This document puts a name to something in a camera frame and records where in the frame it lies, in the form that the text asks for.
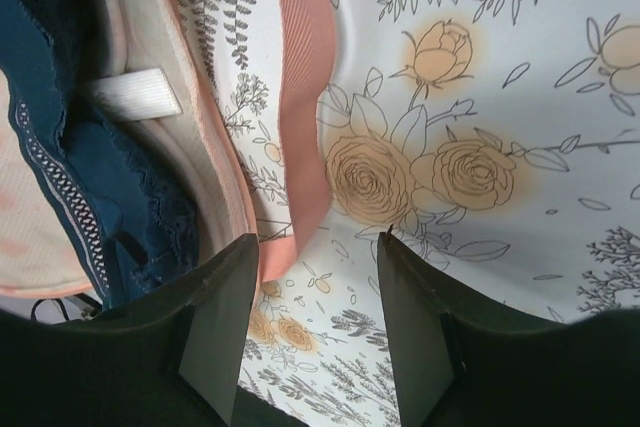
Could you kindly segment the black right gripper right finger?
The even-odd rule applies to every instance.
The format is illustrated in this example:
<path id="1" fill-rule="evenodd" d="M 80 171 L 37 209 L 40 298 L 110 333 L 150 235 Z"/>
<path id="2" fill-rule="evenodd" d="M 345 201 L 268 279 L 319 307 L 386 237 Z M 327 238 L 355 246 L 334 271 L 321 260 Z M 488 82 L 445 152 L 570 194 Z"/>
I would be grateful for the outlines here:
<path id="1" fill-rule="evenodd" d="M 390 232 L 377 268 L 405 426 L 635 426 L 639 314 L 562 324 L 429 265 Z"/>

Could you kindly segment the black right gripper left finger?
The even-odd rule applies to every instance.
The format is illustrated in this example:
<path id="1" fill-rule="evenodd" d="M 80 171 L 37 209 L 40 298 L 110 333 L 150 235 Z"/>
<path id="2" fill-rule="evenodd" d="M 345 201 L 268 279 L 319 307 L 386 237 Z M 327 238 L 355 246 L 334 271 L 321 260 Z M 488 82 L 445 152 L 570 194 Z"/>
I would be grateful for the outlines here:
<path id="1" fill-rule="evenodd" d="M 1 315 L 5 426 L 227 426 L 259 246 L 245 234 L 206 264 L 89 321 Z"/>

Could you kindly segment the navy blue lace bra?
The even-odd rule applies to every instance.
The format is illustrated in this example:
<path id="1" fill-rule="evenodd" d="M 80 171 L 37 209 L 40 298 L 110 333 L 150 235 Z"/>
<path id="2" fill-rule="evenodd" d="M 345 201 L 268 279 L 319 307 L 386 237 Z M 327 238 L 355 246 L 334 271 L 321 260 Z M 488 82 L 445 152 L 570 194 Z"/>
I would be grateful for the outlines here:
<path id="1" fill-rule="evenodd" d="M 153 153 L 81 97 L 91 0 L 1 0 L 1 67 L 20 152 L 103 304 L 138 299 L 194 269 L 196 208 Z"/>

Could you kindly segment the peach floral mesh laundry bag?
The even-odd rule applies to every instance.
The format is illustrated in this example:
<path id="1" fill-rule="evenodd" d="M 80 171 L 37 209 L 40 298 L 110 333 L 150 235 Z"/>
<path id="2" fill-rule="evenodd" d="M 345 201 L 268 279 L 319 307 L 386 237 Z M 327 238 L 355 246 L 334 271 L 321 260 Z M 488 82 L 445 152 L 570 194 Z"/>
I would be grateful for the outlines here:
<path id="1" fill-rule="evenodd" d="M 214 77 L 243 105 L 267 109 L 280 140 L 290 227 L 260 243 L 256 287 L 281 277 L 329 207 L 316 124 L 335 55 L 329 0 L 91 1 L 94 31 L 78 94 L 156 155 L 194 203 L 196 267 L 258 230 Z M 71 244 L 20 152 L 9 102 L 1 67 L 1 292 L 24 299 L 96 293 L 79 269 L 62 269 Z"/>

